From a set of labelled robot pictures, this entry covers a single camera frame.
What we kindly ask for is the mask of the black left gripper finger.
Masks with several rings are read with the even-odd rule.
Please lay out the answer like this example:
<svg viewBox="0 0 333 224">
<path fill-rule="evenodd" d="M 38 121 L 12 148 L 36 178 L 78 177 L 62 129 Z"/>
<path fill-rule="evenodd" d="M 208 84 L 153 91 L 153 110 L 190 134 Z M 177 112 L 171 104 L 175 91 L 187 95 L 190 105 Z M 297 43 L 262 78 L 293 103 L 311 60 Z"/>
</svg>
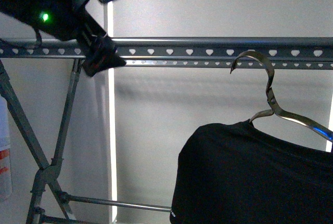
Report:
<svg viewBox="0 0 333 224">
<path fill-rule="evenodd" d="M 119 56 L 114 41 L 109 36 L 97 36 L 89 47 L 82 67 L 87 76 L 93 77 L 99 72 L 125 65 L 126 61 Z"/>
</svg>

